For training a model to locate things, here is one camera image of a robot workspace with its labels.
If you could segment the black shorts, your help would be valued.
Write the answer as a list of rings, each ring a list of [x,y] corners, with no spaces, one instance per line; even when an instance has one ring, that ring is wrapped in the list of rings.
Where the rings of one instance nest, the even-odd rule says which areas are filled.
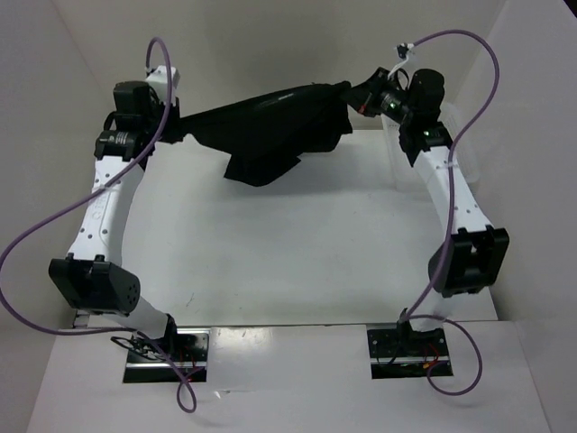
[[[351,83],[309,84],[252,97],[174,120],[166,143],[188,134],[230,155],[224,177],[263,187],[300,163],[303,153],[331,152],[353,132],[342,95]]]

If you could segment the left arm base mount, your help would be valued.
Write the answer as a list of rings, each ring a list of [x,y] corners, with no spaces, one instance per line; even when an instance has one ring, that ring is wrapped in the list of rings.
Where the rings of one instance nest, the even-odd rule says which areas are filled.
[[[189,382],[206,382],[211,331],[205,327],[179,327],[176,343],[164,351]],[[166,359],[141,337],[112,337],[127,351],[123,383],[178,382],[179,377]]]

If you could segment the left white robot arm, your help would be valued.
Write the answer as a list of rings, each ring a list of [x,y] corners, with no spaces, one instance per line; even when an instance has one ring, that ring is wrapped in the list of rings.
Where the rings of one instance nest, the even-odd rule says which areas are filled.
[[[51,280],[72,308],[143,332],[149,351],[162,361],[177,355],[179,336],[170,332],[169,315],[143,297],[139,278],[122,266],[122,248],[148,156],[177,105],[175,83],[147,77],[114,87],[116,109],[96,139],[94,197],[67,255],[49,266]]]

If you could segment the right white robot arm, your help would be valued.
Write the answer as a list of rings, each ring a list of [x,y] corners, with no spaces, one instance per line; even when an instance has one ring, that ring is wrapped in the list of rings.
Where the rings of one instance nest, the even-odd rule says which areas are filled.
[[[459,301],[495,283],[509,235],[485,216],[462,173],[456,140],[440,120],[441,73],[420,69],[402,87],[395,74],[379,68],[343,100],[360,115],[384,116],[397,124],[400,150],[425,184],[441,220],[444,239],[429,259],[429,282],[401,313],[403,327],[395,334],[397,348],[414,355],[426,345],[426,332],[442,327]]]

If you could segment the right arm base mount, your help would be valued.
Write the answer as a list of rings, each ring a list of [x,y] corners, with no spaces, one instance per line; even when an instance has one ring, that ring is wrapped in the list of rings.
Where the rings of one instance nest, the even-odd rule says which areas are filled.
[[[416,331],[407,322],[366,327],[373,380],[453,376],[441,328]]]

